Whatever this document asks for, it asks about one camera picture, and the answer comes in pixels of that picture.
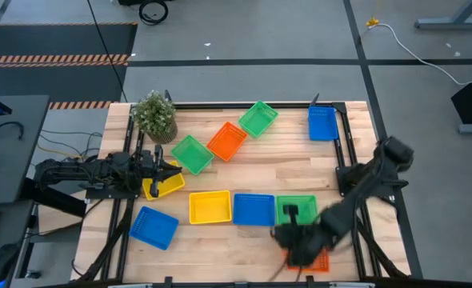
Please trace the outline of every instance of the plastic basket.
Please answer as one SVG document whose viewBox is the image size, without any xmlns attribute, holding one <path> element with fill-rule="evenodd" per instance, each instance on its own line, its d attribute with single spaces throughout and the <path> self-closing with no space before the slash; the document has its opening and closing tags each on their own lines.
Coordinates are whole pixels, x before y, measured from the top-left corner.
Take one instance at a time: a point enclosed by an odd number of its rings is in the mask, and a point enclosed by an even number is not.
<svg viewBox="0 0 472 288">
<path fill-rule="evenodd" d="M 177 161 L 170 161 L 171 165 L 178 166 Z M 143 192 L 146 195 L 147 200 L 153 201 L 155 199 L 167 196 L 168 194 L 177 191 L 185 186 L 185 179 L 182 173 L 174 175 L 163 182 L 158 182 L 158 197 L 152 197 L 150 194 L 150 186 L 153 183 L 152 178 L 145 178 L 142 181 Z"/>
<path fill-rule="evenodd" d="M 228 162 L 243 144 L 248 134 L 235 125 L 226 122 L 207 143 L 207 148 L 223 161 Z"/>
<path fill-rule="evenodd" d="M 213 153 L 191 135 L 186 136 L 171 151 L 193 175 L 201 173 L 213 160 Z"/>
<path fill-rule="evenodd" d="M 287 251 L 284 250 L 284 255 L 287 257 Z M 287 269 L 298 271 L 299 267 L 291 267 L 288 265 Z M 323 249 L 322 252 L 316 257 L 314 262 L 308 267 L 302 267 L 302 271 L 313 271 L 313 272 L 329 272 L 330 270 L 330 261 L 329 253 L 326 249 Z"/>
<path fill-rule="evenodd" d="M 250 136 L 257 138 L 274 122 L 277 116 L 276 110 L 259 101 L 239 119 L 239 125 Z"/>
<path fill-rule="evenodd" d="M 335 108 L 309 107 L 309 137 L 310 140 L 334 140 L 338 138 L 338 123 L 335 118 Z"/>
<path fill-rule="evenodd" d="M 318 215 L 316 196 L 277 196 L 277 224 L 279 225 L 291 222 L 290 216 L 282 209 L 284 205 L 298 206 L 298 224 L 311 224 Z"/>
<path fill-rule="evenodd" d="M 235 194 L 233 223 L 236 225 L 275 226 L 274 196 Z"/>
<path fill-rule="evenodd" d="M 228 222 L 232 219 L 230 192 L 211 191 L 190 193 L 190 223 Z"/>
<path fill-rule="evenodd" d="M 130 230 L 130 236 L 161 250 L 166 250 L 179 220 L 148 207 L 142 207 Z"/>
</svg>

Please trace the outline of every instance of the dark gray desk surface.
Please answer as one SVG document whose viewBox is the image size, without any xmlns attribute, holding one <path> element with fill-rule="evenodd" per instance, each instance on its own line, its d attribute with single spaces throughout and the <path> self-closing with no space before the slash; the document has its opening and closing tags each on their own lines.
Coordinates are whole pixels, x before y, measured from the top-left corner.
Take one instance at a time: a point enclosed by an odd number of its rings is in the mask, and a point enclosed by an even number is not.
<svg viewBox="0 0 472 288">
<path fill-rule="evenodd" d="M 28 226 L 33 200 L 20 200 L 0 205 L 0 247 L 21 241 Z"/>
<path fill-rule="evenodd" d="M 16 125 L 0 128 L 0 203 L 14 202 L 19 198 L 49 100 L 45 95 L 0 97 L 0 102 L 13 111 L 12 115 L 0 116 L 0 124 L 19 121 L 25 127 L 21 141 L 18 140 L 19 128 Z"/>
</svg>

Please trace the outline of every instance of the yellow basket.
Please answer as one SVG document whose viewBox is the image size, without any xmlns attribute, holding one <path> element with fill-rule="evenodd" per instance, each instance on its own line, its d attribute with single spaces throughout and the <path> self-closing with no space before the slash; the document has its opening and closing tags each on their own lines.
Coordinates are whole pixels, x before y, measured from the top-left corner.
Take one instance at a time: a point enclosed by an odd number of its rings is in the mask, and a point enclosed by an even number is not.
<svg viewBox="0 0 472 288">
<path fill-rule="evenodd" d="M 177 161 L 170 161 L 170 164 L 179 166 Z M 182 177 L 182 173 L 174 175 L 163 182 L 158 183 L 159 196 L 157 198 L 150 195 L 150 185 L 153 183 L 153 179 L 143 179 L 142 188 L 146 194 L 146 198 L 149 201 L 167 196 L 168 194 L 177 191 L 185 186 L 185 179 Z"/>
<path fill-rule="evenodd" d="M 232 220 L 230 192 L 190 193 L 190 224 L 229 222 Z"/>
</svg>

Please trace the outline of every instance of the white cable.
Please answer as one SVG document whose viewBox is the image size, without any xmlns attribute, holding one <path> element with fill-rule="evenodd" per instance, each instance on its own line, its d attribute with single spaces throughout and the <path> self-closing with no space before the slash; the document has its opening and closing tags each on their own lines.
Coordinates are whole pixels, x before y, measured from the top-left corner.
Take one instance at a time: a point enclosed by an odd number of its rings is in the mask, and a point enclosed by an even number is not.
<svg viewBox="0 0 472 288">
<path fill-rule="evenodd" d="M 412 51 L 410 51 L 408 48 L 405 47 L 405 45 L 403 45 L 399 39 L 398 39 L 398 36 L 396 36 L 396 33 L 394 32 L 394 29 L 393 27 L 387 25 L 387 24 L 377 24 L 377 25 L 373 25 L 373 26 L 370 26 L 369 27 L 369 30 L 375 28 L 376 26 L 383 26 L 383 27 L 387 27 L 389 28 L 389 30 L 393 33 L 393 36 L 394 36 L 394 39 L 396 39 L 396 42 L 403 48 L 406 50 L 406 52 L 408 52 L 410 55 L 412 55 L 414 58 L 416 58 L 417 60 L 419 60 L 421 63 L 423 64 L 426 64 L 428 66 L 432 66 L 433 68 L 437 68 L 439 69 L 440 71 L 442 71 L 444 74 L 446 74 L 449 78 L 451 78 L 451 80 L 453 80 L 453 82 L 457 83 L 458 85 L 461 85 L 461 86 L 464 86 L 464 85 L 467 85 L 467 84 L 471 84 L 472 81 L 469 81 L 469 82 L 465 82 L 465 83 L 460 83 L 457 81 L 457 79 L 455 79 L 453 76 L 451 76 L 451 74 L 449 74 L 446 70 L 444 70 L 443 68 L 435 65 L 435 64 L 432 64 L 432 63 L 428 63 L 426 61 L 423 61 L 422 59 L 420 59 L 418 56 L 416 56 L 416 54 L 412 53 Z"/>
</svg>

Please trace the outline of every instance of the potted plant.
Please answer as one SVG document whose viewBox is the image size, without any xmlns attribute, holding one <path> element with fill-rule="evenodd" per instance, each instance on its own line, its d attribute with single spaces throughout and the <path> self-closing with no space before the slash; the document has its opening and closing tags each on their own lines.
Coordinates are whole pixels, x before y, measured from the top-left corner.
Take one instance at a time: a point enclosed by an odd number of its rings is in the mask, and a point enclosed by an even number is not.
<svg viewBox="0 0 472 288">
<path fill-rule="evenodd" d="M 174 104 L 154 90 L 133 108 L 133 120 L 157 144 L 167 144 L 178 134 Z"/>
</svg>

